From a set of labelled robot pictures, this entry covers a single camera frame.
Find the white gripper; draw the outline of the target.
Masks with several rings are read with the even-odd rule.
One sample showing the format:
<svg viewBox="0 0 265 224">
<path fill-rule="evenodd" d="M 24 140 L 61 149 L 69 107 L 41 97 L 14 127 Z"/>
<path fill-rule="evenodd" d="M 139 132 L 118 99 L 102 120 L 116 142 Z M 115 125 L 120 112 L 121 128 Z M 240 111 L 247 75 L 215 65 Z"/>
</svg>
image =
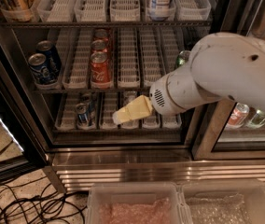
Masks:
<svg viewBox="0 0 265 224">
<path fill-rule="evenodd" d="M 178 113 L 167 87 L 167 78 L 164 76 L 155 81 L 149 90 L 149 97 L 140 95 L 124 107 L 114 112 L 112 119 L 119 125 L 132 120 L 149 117 L 154 109 L 163 116 L 172 116 Z"/>
</svg>

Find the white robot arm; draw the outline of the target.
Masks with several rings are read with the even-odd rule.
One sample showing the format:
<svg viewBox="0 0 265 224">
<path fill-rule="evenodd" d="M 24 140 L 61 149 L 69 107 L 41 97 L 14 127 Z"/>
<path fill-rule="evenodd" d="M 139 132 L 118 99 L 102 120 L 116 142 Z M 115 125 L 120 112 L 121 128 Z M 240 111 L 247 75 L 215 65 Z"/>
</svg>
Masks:
<svg viewBox="0 0 265 224">
<path fill-rule="evenodd" d="M 199 40 L 188 61 L 155 81 L 141 95 L 113 114 L 116 124 L 143 119 L 154 111 L 163 116 L 221 99 L 265 112 L 265 41 L 231 33 Z"/>
</svg>

